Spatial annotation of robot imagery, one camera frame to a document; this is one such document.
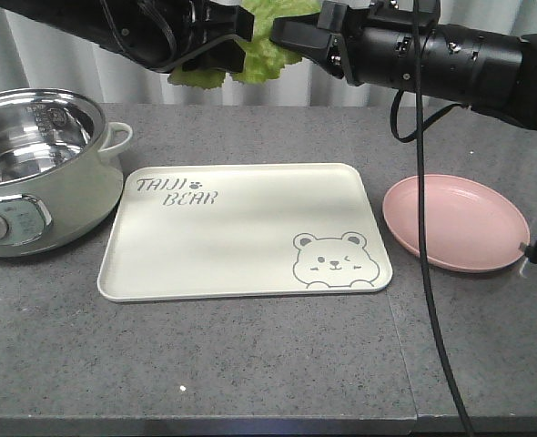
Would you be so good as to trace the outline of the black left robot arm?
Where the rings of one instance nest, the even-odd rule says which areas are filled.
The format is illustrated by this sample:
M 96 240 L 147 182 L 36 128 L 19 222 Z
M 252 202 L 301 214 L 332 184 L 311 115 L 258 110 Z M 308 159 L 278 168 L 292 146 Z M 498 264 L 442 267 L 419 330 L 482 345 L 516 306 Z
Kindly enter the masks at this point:
M 160 74 L 239 73 L 254 15 L 214 1 L 0 1 L 0 8 L 78 36 Z

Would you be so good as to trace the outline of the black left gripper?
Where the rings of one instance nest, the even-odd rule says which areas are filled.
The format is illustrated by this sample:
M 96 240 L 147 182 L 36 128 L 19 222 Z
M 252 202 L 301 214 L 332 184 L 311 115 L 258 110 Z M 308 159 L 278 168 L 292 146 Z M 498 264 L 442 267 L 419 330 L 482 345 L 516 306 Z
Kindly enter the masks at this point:
M 211 1 L 101 1 L 116 52 L 158 73 L 213 41 L 223 41 L 188 60 L 182 69 L 240 73 L 246 52 L 235 40 L 251 41 L 255 16 L 241 5 Z

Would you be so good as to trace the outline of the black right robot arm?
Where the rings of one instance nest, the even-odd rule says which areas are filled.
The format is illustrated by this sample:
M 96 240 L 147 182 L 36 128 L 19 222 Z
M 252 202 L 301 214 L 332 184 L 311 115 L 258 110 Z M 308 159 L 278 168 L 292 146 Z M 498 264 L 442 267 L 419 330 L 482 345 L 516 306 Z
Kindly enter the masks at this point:
M 421 2 L 418 14 L 389 1 L 365 8 L 326 1 L 316 14 L 275 19 L 270 40 L 352 86 L 411 92 L 418 39 L 423 95 L 537 130 L 537 34 L 442 25 L 440 14 L 437 1 Z M 417 36 L 413 23 L 420 25 Z

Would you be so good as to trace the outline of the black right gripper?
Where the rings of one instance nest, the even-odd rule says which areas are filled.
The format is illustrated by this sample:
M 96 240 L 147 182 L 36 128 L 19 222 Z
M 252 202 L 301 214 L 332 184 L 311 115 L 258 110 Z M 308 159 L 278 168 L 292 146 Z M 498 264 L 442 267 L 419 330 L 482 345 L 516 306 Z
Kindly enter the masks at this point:
M 413 20 L 420 38 L 432 29 L 432 2 L 400 10 L 395 1 L 372 1 L 363 8 L 326 1 L 318 15 L 275 18 L 269 40 L 305 57 L 352 86 L 411 86 L 414 78 Z

